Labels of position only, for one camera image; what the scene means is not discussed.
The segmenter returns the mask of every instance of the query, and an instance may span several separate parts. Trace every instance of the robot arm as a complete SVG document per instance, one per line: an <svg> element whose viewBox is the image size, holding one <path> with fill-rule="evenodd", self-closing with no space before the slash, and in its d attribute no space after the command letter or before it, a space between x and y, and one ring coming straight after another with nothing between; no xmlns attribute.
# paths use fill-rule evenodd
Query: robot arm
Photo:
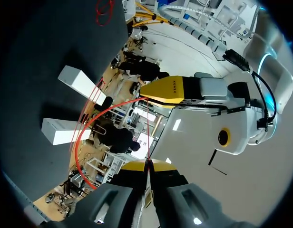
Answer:
<svg viewBox="0 0 293 228"><path fill-rule="evenodd" d="M143 86L140 94L160 107L207 112L212 117L215 148L233 155L242 153L247 144L271 138L276 129L277 116L267 122L272 112L266 117L264 105L250 98L245 82L227 85L223 79L203 73L170 76Z"/></svg>

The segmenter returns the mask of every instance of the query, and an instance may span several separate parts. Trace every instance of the white rectangular object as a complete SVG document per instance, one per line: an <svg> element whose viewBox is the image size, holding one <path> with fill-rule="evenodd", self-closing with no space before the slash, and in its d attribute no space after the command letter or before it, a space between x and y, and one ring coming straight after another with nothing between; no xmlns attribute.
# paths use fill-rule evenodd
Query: white rectangular object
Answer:
<svg viewBox="0 0 293 228"><path fill-rule="evenodd" d="M77 136L82 132L84 127L84 125L82 125L80 129L81 123L78 123L75 132L76 125L76 121L44 118L42 132L52 145L70 143L76 141ZM81 140L88 139L90 133L91 129L87 128L82 134Z"/></svg>
<svg viewBox="0 0 293 228"><path fill-rule="evenodd" d="M106 98L106 95L99 90L99 88L94 90L96 85L86 76L86 74L84 74L82 70L71 66L65 66L58 79L84 97L90 97L90 101L96 102L98 105L102 105Z"/></svg>
<svg viewBox="0 0 293 228"><path fill-rule="evenodd" d="M152 145L154 138L149 136L149 143L150 146ZM148 152L148 141L147 141L147 134L140 133L137 142L140 144L140 149L137 151L132 151L131 155L138 159L144 159Z"/></svg>

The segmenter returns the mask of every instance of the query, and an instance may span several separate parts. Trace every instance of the ceiling light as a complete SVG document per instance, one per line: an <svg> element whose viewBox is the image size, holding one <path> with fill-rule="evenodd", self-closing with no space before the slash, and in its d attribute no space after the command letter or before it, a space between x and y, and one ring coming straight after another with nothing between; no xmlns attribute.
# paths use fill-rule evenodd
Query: ceiling light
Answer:
<svg viewBox="0 0 293 228"><path fill-rule="evenodd" d="M180 124L180 121L181 121L181 119L178 119L178 120L175 121L174 127L173 127L173 129L172 129L173 131L177 131L178 126L179 126L179 124Z"/></svg>
<svg viewBox="0 0 293 228"><path fill-rule="evenodd" d="M200 224L202 224L202 221L199 220L198 218L195 218L195 219L193 220L193 222L194 222L194 224L196 224L196 225L200 225Z"/></svg>
<svg viewBox="0 0 293 228"><path fill-rule="evenodd" d="M172 162L171 162L171 160L169 158L166 158L166 163L171 164Z"/></svg>

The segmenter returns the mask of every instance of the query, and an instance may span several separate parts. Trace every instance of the dark table surface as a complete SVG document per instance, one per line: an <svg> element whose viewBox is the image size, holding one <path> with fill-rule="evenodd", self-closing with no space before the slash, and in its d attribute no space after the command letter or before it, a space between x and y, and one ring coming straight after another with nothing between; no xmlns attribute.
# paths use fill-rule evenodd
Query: dark table surface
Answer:
<svg viewBox="0 0 293 228"><path fill-rule="evenodd" d="M58 80L59 73L69 65L97 83L128 38L121 0L103 27L96 24L96 2L24 0L2 6L0 162L32 201L68 175L69 143L52 146L41 132L43 118L76 121L86 101Z"/></svg>

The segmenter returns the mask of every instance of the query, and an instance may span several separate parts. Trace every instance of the wooden floor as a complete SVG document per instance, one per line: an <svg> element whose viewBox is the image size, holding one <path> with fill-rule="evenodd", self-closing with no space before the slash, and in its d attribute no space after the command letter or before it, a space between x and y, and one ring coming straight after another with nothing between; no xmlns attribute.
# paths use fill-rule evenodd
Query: wooden floor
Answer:
<svg viewBox="0 0 293 228"><path fill-rule="evenodd" d="M103 80L105 82L104 87L102 88L102 91L107 96L112 96L114 94L114 91L117 88L118 82L121 80L121 77L118 76L119 72L117 69L111 69L110 66L107 67L106 71L103 74ZM131 99L132 95L129 92L130 87L132 86L133 82L126 81L122 89L120 90L120 93L118 94L117 97L114 98L113 104L119 104L121 102L124 102L126 100ZM91 114L94 111L94 104L92 102L89 102L89 104L86 107L85 113ZM79 150L79 163L83 165L86 169L87 172L89 171L94 171L90 166L85 166L85 163L89 158L96 157L98 159L101 159L104 151L100 147L99 149L96 149L92 146L89 145L83 145L82 142L80 142L80 147L81 150ZM71 158L69 162L69 171L74 169L76 167L75 165L75 155L74 155L74 150L71 153ZM34 204L43 212L45 213L51 220L53 221L61 221L64 219L64 214L59 212L59 206L55 204L54 202L47 204L45 202L46 196L51 193L51 192L56 192L59 190L59 186L57 186L54 190L48 192L38 200L34 202Z"/></svg>

